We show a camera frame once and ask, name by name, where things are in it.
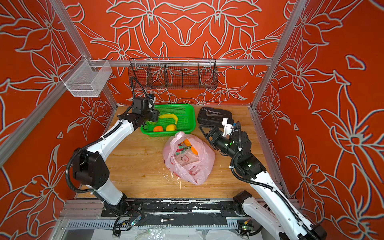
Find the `orange fruit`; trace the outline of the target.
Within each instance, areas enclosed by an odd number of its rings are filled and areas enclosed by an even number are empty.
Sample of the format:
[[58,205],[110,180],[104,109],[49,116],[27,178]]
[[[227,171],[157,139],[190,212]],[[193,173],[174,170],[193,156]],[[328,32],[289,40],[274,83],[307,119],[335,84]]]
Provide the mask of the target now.
[[198,155],[197,150],[192,146],[191,142],[190,142],[188,139],[184,140],[184,141],[183,141],[183,144],[184,144],[185,147],[186,147],[187,149],[189,149],[194,155],[196,155],[196,156]]
[[164,128],[162,126],[155,126],[153,128],[154,133],[159,133],[159,132],[163,132],[163,131],[164,131]]

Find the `yellow lemon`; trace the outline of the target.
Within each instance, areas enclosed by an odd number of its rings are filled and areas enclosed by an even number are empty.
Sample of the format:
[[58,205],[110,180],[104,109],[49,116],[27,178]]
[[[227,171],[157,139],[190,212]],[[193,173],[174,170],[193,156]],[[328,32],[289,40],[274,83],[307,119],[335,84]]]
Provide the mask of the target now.
[[166,132],[174,132],[177,131],[177,126],[175,124],[169,124],[166,127]]

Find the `pink plastic bag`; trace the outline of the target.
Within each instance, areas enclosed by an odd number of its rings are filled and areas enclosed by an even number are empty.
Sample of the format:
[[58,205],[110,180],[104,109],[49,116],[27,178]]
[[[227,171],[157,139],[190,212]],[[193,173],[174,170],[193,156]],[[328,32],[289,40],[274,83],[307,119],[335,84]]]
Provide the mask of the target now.
[[[186,139],[197,150],[197,156],[189,149],[183,154],[175,155],[178,144],[183,144]],[[197,136],[178,132],[166,142],[163,149],[163,159],[166,168],[172,174],[194,185],[202,185],[212,172],[215,153]]]

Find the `red watermelon slice toy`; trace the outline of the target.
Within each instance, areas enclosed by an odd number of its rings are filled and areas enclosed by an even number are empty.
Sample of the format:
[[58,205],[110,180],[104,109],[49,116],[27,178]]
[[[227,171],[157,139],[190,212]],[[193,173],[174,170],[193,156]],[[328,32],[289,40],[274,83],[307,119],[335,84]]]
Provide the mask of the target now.
[[178,147],[177,147],[177,150],[175,152],[175,155],[178,156],[180,154],[183,154],[188,149],[190,149],[190,146],[187,146],[185,144],[178,144]]

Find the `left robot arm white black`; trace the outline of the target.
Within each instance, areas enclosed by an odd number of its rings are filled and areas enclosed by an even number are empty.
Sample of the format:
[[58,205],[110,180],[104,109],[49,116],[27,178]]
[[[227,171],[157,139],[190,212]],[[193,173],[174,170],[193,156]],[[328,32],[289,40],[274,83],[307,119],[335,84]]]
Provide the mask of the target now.
[[94,194],[116,216],[125,217],[134,212],[127,196],[112,183],[106,160],[127,136],[148,121],[157,122],[159,115],[153,94],[134,96],[132,104],[118,115],[111,129],[96,141],[74,151],[65,170],[68,187],[75,193]]

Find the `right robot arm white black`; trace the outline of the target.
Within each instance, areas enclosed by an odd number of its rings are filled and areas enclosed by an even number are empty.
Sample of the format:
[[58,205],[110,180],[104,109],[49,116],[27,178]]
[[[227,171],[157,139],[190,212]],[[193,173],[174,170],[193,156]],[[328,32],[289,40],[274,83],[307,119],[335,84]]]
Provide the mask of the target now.
[[234,197],[241,213],[260,224],[275,240],[324,240],[327,232],[321,225],[312,224],[277,187],[265,166],[251,151],[252,142],[241,129],[241,123],[223,127],[200,125],[205,139],[221,155],[231,158],[229,169],[235,178],[249,184],[267,204],[263,207],[247,191]]

